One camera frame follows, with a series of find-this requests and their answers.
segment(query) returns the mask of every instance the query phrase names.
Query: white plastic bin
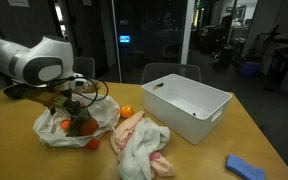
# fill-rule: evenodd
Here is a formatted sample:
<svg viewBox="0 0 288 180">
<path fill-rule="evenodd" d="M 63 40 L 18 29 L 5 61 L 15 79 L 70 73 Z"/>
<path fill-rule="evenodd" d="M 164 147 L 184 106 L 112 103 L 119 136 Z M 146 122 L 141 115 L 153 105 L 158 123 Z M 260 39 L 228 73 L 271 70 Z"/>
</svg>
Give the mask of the white plastic bin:
<svg viewBox="0 0 288 180">
<path fill-rule="evenodd" d="M 194 145 L 220 122 L 232 97 L 175 74 L 142 88 L 145 110 Z"/>
</svg>

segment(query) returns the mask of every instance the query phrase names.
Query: crumpled cloth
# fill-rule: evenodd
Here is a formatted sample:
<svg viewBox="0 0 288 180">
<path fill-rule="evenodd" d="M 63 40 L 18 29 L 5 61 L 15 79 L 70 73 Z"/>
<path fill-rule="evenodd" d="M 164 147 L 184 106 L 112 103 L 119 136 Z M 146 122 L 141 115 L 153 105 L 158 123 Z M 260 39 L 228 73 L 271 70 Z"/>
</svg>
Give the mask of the crumpled cloth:
<svg viewBox="0 0 288 180">
<path fill-rule="evenodd" d="M 119 172 L 123 179 L 147 179 L 174 176 L 173 165 L 159 150 L 170 140 L 170 130 L 158 126 L 140 111 L 125 120 L 111 136 L 111 144 L 118 155 Z"/>
</svg>

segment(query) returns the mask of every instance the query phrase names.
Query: chair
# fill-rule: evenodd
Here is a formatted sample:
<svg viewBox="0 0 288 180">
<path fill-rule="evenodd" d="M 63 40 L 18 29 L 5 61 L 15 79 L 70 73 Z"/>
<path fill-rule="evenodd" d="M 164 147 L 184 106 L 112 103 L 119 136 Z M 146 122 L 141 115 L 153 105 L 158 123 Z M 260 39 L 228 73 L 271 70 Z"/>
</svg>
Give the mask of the chair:
<svg viewBox="0 0 288 180">
<path fill-rule="evenodd" d="M 95 61 L 89 57 L 74 57 L 74 72 L 95 78 Z"/>
<path fill-rule="evenodd" d="M 177 74 L 188 79 L 201 82 L 201 71 L 198 66 L 175 63 L 149 63 L 146 64 L 142 84 L 151 82 L 169 74 Z"/>
</svg>

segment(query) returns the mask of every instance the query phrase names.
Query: glass door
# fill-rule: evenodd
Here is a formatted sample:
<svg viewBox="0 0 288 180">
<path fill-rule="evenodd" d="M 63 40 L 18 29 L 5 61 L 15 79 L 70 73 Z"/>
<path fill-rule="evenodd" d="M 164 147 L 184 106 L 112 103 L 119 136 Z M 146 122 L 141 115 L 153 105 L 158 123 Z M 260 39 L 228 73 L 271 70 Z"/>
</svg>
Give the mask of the glass door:
<svg viewBox="0 0 288 180">
<path fill-rule="evenodd" d="M 187 3 L 188 0 L 112 0 L 123 83 L 139 84 L 147 63 L 181 63 Z"/>
</svg>

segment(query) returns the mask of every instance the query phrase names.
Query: blue light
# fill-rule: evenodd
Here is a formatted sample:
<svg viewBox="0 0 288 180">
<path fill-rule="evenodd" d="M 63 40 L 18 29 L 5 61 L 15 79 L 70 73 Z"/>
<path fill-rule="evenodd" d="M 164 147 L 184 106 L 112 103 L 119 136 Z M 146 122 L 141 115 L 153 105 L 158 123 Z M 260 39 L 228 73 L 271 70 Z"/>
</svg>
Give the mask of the blue light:
<svg viewBox="0 0 288 180">
<path fill-rule="evenodd" d="M 120 35 L 120 43 L 129 43 L 131 37 L 129 35 Z"/>
</svg>

